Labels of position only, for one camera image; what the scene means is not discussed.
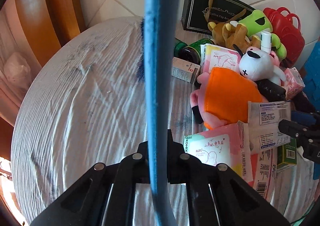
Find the green box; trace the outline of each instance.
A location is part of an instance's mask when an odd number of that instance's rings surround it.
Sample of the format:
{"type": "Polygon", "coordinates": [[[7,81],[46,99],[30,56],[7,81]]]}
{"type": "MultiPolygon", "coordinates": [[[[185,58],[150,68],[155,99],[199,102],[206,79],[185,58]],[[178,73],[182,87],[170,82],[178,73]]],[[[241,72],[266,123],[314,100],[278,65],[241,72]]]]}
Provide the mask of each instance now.
{"type": "Polygon", "coordinates": [[[278,147],[277,172],[297,165],[297,143],[295,138],[291,142],[278,147]]]}

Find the green frog plush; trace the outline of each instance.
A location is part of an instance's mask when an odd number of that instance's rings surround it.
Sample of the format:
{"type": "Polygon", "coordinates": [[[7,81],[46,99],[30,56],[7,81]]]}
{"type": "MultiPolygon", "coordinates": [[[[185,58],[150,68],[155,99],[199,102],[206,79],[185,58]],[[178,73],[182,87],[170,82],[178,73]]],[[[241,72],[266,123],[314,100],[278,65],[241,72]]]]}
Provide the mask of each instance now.
{"type": "MultiPolygon", "coordinates": [[[[239,21],[239,23],[244,24],[248,29],[247,37],[251,39],[253,35],[261,36],[262,31],[267,31],[272,33],[272,24],[266,15],[261,10],[254,10],[246,18],[239,21]]],[[[237,26],[238,22],[231,21],[231,25],[237,26]]],[[[281,43],[279,37],[276,34],[271,34],[272,47],[276,48],[276,54],[280,61],[282,61],[287,56],[287,50],[285,46],[281,43]]]]}

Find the red handle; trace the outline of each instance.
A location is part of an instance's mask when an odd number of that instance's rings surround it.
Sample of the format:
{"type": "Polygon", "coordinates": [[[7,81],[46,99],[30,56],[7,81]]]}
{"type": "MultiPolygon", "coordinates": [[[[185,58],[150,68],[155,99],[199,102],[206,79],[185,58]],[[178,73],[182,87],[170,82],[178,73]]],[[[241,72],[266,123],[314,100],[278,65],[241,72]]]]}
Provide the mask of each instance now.
{"type": "Polygon", "coordinates": [[[298,20],[298,30],[300,31],[301,29],[301,23],[300,23],[300,19],[296,14],[290,13],[286,16],[286,19],[288,19],[291,23],[293,23],[292,18],[295,17],[298,20]]]}
{"type": "Polygon", "coordinates": [[[287,9],[286,7],[279,7],[279,8],[277,9],[277,11],[278,11],[279,13],[281,13],[281,12],[283,12],[283,11],[287,11],[288,14],[291,14],[290,11],[289,11],[289,9],[287,9]]]}

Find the blue pole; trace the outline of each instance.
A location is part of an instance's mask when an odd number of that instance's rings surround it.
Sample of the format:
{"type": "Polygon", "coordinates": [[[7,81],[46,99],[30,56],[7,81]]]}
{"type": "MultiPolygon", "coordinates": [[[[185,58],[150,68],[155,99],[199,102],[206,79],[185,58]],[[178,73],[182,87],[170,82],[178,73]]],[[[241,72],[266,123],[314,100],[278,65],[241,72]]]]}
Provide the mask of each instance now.
{"type": "Polygon", "coordinates": [[[158,226],[177,226],[168,196],[167,128],[179,0],[145,0],[144,73],[150,185],[158,226]]]}

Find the pink package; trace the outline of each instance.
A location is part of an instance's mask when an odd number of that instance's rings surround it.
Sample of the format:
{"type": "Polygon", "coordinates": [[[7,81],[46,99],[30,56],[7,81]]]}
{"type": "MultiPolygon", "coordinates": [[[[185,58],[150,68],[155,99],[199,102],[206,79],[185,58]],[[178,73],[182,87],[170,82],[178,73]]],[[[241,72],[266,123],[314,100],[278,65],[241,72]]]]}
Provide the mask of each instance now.
{"type": "Polygon", "coordinates": [[[284,71],[287,80],[284,82],[284,88],[286,90],[286,100],[292,99],[305,87],[303,80],[300,76],[298,70],[293,67],[291,69],[287,68],[284,71]]]}
{"type": "Polygon", "coordinates": [[[247,166],[245,163],[246,160],[251,162],[250,151],[248,159],[245,159],[238,124],[185,136],[184,149],[186,153],[199,158],[204,164],[213,166],[219,163],[227,164],[245,180],[244,172],[247,167],[251,169],[251,163],[247,166]]]}
{"type": "Polygon", "coordinates": [[[251,156],[253,181],[249,185],[270,202],[275,188],[277,148],[251,156]]]}
{"type": "Polygon", "coordinates": [[[239,62],[241,60],[238,52],[214,45],[201,45],[201,73],[210,73],[213,67],[222,67],[240,73],[239,62]]]}

